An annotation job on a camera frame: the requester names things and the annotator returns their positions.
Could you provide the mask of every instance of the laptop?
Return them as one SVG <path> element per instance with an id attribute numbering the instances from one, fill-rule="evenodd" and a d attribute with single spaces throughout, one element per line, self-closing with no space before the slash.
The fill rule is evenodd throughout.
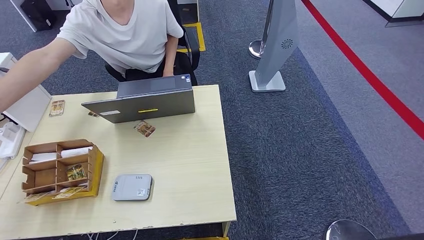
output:
<path id="1" fill-rule="evenodd" d="M 189 74 L 120 82 L 116 99 L 81 105 L 114 124 L 196 112 Z"/>

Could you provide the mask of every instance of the red line on floor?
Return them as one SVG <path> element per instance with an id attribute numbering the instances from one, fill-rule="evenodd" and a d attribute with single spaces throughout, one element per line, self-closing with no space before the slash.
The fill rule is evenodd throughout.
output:
<path id="1" fill-rule="evenodd" d="M 374 90 L 390 105 L 390 107 L 424 140 L 424 122 L 421 121 L 384 83 L 365 65 L 345 41 L 331 27 L 327 20 L 315 8 L 310 0 L 302 0 L 303 4 L 321 25 L 327 35 L 343 52 L 347 59 L 360 72 Z"/>

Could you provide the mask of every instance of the light wood desk surface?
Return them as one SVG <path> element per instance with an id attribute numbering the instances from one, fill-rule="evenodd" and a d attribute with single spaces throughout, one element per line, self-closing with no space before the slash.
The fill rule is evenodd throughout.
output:
<path id="1" fill-rule="evenodd" d="M 26 178 L 19 165 L 0 199 L 0 239 L 235 221 L 219 88 L 193 89 L 196 113 L 147 120 L 156 127 L 149 138 L 133 129 L 136 122 L 112 124 L 81 106 L 115 98 L 116 92 L 54 96 L 53 101 L 65 100 L 64 114 L 48 117 L 47 110 L 30 145 L 73 139 L 96 144 L 105 156 L 99 194 L 25 204 L 21 182 Z M 113 201 L 113 182 L 120 174 L 151 174 L 150 199 Z"/>

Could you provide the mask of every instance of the chair armrest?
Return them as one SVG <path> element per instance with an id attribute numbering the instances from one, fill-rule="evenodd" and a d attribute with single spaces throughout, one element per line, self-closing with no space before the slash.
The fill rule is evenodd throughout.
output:
<path id="1" fill-rule="evenodd" d="M 191 68 L 196 70 L 199 66 L 199 59 L 200 59 L 200 50 L 199 50 L 199 43 L 196 40 L 195 35 L 191 31 L 187 31 L 184 27 L 184 36 L 185 41 L 187 42 L 187 50 L 188 50 L 188 56 L 191 56 Z"/>
<path id="2" fill-rule="evenodd" d="M 115 70 L 111 65 L 109 65 L 109 63 L 104 62 L 104 67 L 106 68 L 106 71 L 119 82 L 126 81 L 126 79 L 121 75 L 121 73 Z"/>

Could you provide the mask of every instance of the gray carpet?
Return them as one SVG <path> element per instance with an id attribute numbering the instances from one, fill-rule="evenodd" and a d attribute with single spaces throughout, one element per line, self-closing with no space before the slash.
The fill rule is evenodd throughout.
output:
<path id="1" fill-rule="evenodd" d="M 299 48 L 411 231 L 424 232 L 424 189 L 417 184 L 424 181 L 424 141 L 352 66 L 305 6 L 296 3 Z M 384 28 L 386 20 L 362 0 L 312 3 L 379 79 L 424 119 L 424 25 Z"/>
<path id="2" fill-rule="evenodd" d="M 9 1 L 0 1 L 0 22 L 7 21 L 0 25 L 0 52 L 19 58 L 54 38 L 57 29 L 33 33 Z M 200 0 L 207 51 L 195 73 L 199 84 L 220 87 L 237 212 L 230 239 L 320 240 L 338 219 L 359 221 L 378 238 L 409 233 L 300 50 L 282 68 L 286 91 L 251 91 L 247 75 L 258 62 L 247 46 L 262 35 L 266 8 L 265 1 Z M 117 83 L 91 52 L 86 60 L 68 60 L 43 86 L 73 94 L 116 90 Z M 138 239 L 220 233 L 219 224 L 206 224 L 141 230 Z"/>

